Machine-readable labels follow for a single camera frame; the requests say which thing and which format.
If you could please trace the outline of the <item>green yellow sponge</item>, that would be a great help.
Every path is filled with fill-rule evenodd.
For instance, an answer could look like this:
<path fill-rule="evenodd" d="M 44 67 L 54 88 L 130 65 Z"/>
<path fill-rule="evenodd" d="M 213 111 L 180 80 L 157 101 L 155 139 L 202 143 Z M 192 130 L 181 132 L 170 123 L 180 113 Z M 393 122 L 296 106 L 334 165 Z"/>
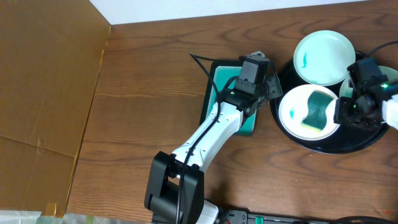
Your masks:
<path fill-rule="evenodd" d="M 320 91 L 314 91 L 308 97 L 308 114 L 301 121 L 301 125 L 315 131 L 323 131 L 327 124 L 326 109 L 333 101 L 333 97 Z"/>

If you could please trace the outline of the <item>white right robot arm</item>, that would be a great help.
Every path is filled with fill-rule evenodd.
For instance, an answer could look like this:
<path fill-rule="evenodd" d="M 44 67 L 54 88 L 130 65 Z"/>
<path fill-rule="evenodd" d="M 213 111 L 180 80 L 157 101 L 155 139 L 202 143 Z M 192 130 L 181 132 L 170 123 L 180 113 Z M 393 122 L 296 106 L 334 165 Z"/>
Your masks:
<path fill-rule="evenodd" d="M 372 130 L 382 124 L 397 128 L 397 80 L 385 75 L 353 85 L 352 97 L 336 101 L 336 124 Z"/>

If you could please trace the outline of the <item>round black tray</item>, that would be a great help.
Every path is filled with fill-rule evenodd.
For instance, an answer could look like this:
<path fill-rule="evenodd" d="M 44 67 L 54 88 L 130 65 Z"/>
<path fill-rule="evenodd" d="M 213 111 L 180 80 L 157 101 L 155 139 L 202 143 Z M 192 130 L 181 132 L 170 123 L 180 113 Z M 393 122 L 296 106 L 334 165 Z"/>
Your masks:
<path fill-rule="evenodd" d="M 289 60 L 280 71 L 278 76 L 283 93 L 288 93 L 291 89 L 304 85 L 305 82 L 299 77 L 294 68 L 294 61 Z M 352 126 L 341 125 L 331 136 L 317 140 L 308 141 L 299 139 L 290 134 L 286 128 L 283 127 L 279 118 L 279 105 L 282 97 L 270 100 L 270 108 L 274 121 L 280 130 L 293 142 L 315 152 L 325 154 L 347 154 L 351 152 L 360 151 L 383 137 L 389 126 L 381 124 L 377 129 L 364 130 Z"/>

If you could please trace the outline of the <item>brown cardboard panel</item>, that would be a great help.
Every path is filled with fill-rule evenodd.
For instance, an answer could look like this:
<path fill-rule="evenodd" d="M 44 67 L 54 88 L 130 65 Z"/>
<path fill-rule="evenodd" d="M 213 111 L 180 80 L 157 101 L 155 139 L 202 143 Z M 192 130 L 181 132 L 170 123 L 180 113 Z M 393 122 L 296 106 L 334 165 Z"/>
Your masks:
<path fill-rule="evenodd" d="M 1 208 L 61 217 L 110 33 L 89 1 L 1 2 Z"/>

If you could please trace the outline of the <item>white plate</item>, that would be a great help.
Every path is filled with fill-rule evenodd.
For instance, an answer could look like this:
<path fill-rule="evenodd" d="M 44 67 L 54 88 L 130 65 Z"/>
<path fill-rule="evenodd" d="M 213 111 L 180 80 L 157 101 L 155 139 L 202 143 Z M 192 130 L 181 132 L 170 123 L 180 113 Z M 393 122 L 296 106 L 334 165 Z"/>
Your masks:
<path fill-rule="evenodd" d="M 315 131 L 301 125 L 301 121 L 308 114 L 307 100 L 314 91 L 320 91 L 333 97 L 333 101 L 326 109 L 327 124 L 323 131 Z M 330 89 L 319 85 L 300 85 L 284 95 L 279 105 L 279 118 L 284 128 L 293 136 L 317 141 L 331 136 L 340 126 L 334 122 L 336 101 L 338 97 Z"/>

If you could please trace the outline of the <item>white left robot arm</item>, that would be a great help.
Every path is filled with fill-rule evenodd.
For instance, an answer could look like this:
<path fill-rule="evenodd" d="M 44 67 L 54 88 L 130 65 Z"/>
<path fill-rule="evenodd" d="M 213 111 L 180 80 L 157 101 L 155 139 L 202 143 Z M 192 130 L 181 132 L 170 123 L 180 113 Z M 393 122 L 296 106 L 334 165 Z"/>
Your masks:
<path fill-rule="evenodd" d="M 219 208 L 205 200 L 204 175 L 224 143 L 260 105 L 280 97 L 277 74 L 259 83 L 229 79 L 216 94 L 210 115 L 194 134 L 171 154 L 158 152 L 150 168 L 144 199 L 146 209 L 169 223 L 218 223 Z"/>

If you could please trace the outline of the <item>mint green plate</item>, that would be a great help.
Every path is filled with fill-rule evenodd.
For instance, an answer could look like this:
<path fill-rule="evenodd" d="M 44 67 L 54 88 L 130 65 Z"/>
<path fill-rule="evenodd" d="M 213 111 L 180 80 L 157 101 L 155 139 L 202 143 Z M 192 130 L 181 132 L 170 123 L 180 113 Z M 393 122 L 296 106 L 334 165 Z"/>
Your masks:
<path fill-rule="evenodd" d="M 297 45 L 293 63 L 300 78 L 321 86 L 335 85 L 347 76 L 356 61 L 352 43 L 332 30 L 320 30 L 304 37 Z"/>
<path fill-rule="evenodd" d="M 380 65 L 379 69 L 380 69 L 380 71 L 381 71 L 381 73 L 383 75 L 387 75 L 387 78 L 388 78 L 389 81 L 390 80 L 395 80 L 398 77 L 398 71 L 393 69 L 393 68 L 385 67 L 385 66 Z M 352 95 L 353 95 L 353 87 L 349 86 L 350 81 L 351 81 L 351 78 L 350 78 L 350 76 L 348 76 L 343 81 L 343 83 L 341 84 L 340 97 L 342 97 L 342 96 L 343 97 L 348 97 L 348 98 L 352 97 Z"/>

